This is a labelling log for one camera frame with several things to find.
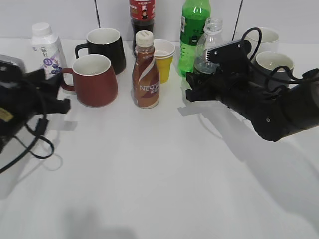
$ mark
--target white paper cup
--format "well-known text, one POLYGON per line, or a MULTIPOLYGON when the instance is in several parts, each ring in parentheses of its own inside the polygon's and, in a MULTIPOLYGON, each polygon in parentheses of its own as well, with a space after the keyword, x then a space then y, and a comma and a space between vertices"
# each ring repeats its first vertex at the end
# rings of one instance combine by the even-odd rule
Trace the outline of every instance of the white paper cup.
POLYGON ((175 46, 170 42, 162 39, 154 40, 155 58, 169 58, 175 52, 175 46))
POLYGON ((170 66, 173 62, 175 46, 166 40, 154 40, 155 60, 159 69, 160 82, 165 83, 169 79, 170 66))

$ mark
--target nescafe bottle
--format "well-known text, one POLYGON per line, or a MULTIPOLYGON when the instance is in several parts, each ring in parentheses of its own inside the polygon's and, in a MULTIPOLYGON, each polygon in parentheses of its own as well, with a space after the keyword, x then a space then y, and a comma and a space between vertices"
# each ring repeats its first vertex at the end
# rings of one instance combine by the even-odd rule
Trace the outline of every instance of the nescafe bottle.
POLYGON ((150 109, 159 103, 160 73, 154 58, 154 37, 150 31, 136 34, 136 62, 133 70, 135 104, 150 109))
POLYGON ((136 33, 147 30, 153 32, 155 17, 155 0, 130 0, 131 23, 133 27, 132 50, 136 56, 136 33))

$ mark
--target cola bottle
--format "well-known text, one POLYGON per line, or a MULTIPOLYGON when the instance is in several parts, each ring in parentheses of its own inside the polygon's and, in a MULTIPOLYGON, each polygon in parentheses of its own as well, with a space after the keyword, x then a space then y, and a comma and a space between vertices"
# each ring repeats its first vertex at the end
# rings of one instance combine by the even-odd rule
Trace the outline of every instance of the cola bottle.
POLYGON ((133 27, 132 50, 136 56, 136 33, 147 30, 153 33, 155 0, 130 0, 131 23, 133 27))

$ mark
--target black mug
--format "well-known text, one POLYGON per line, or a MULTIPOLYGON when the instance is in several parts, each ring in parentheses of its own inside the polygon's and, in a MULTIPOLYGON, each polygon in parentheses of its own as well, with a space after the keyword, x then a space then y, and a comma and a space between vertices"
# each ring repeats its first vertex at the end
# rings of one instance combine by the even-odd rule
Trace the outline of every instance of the black mug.
POLYGON ((79 50, 88 48, 89 54, 100 54, 111 60, 115 74, 120 74, 126 67, 122 37, 119 31, 112 28, 98 28, 90 31, 86 43, 75 47, 75 56, 79 50))

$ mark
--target plastic bottle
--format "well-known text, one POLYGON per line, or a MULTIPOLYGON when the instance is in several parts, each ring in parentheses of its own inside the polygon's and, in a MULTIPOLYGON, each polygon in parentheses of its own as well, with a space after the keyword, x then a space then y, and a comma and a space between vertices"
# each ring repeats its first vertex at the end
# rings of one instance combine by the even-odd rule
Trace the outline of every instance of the plastic bottle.
POLYGON ((60 38, 52 32, 48 23, 42 22, 32 26, 31 43, 38 67, 45 69, 47 79, 66 67, 60 38))
POLYGON ((132 51, 136 56, 136 33, 147 30, 153 32, 155 17, 155 0, 130 0, 131 23, 133 27, 132 51))
POLYGON ((221 36, 223 21, 219 18, 208 18, 204 28, 204 34, 198 41, 195 51, 194 73, 212 74, 219 64, 206 62, 205 50, 216 48, 224 44, 221 36))
POLYGON ((155 62, 154 37, 150 31, 136 34, 136 62, 133 70, 135 104, 143 109, 155 107, 160 99, 160 73, 155 62))
POLYGON ((209 0, 186 0, 181 17, 180 51, 178 64, 182 76, 193 72, 194 55, 198 40, 202 36, 206 19, 210 17, 209 0))

